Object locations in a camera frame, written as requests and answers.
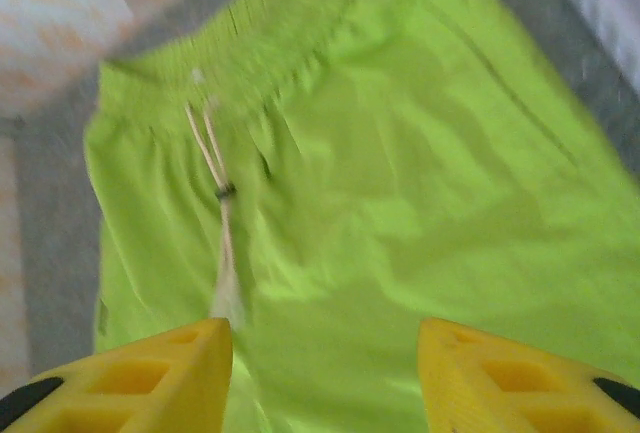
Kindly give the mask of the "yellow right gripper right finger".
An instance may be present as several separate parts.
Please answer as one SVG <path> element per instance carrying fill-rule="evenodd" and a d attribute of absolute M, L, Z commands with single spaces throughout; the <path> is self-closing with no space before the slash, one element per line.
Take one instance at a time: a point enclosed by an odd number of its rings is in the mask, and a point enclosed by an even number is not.
<path fill-rule="evenodd" d="M 639 390 L 610 372 L 459 323 L 420 325 L 431 432 L 636 432 Z"/>

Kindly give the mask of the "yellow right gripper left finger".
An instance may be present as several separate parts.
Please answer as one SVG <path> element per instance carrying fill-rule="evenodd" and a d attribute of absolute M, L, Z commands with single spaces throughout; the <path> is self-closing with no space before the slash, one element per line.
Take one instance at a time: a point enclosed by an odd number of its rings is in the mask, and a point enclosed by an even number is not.
<path fill-rule="evenodd" d="M 1 400 L 4 432 L 219 432 L 231 328 L 206 319 L 59 366 Z"/>

